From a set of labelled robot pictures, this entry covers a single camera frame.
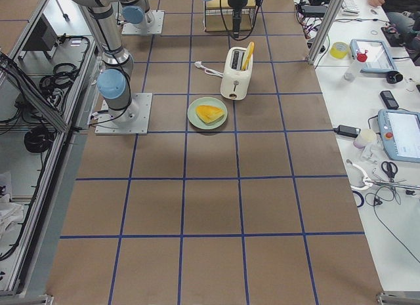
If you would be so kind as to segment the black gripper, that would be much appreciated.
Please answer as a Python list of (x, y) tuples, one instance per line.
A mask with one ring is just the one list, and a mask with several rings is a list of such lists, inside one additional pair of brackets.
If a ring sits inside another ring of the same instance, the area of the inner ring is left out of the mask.
[(232, 11), (232, 36), (238, 38), (240, 36), (240, 24), (242, 19), (242, 8), (247, 5), (248, 0), (228, 0), (228, 5)]

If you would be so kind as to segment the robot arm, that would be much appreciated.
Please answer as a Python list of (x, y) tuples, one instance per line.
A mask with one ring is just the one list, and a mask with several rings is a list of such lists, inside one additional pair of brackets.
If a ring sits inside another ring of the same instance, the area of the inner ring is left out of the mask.
[(149, 0), (136, 0), (122, 3), (124, 20), (134, 26), (150, 27), (155, 23), (155, 17), (150, 10)]
[(119, 68), (126, 80), (133, 70), (133, 58), (123, 47), (112, 3), (135, 3), (147, 0), (72, 0), (78, 4), (94, 40), (102, 49), (107, 68)]

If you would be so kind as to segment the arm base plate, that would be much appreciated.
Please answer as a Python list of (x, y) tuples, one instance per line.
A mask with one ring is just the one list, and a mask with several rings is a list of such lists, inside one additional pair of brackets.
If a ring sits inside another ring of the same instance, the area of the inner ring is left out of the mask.
[(163, 29), (163, 10), (149, 10), (125, 7), (123, 9), (123, 35), (155, 35), (161, 34)]
[(152, 107), (152, 93), (133, 93), (131, 105), (121, 115), (121, 112), (109, 110), (105, 100), (102, 101), (102, 110), (106, 113), (98, 116), (94, 122), (97, 135), (128, 135), (148, 133), (150, 112)]

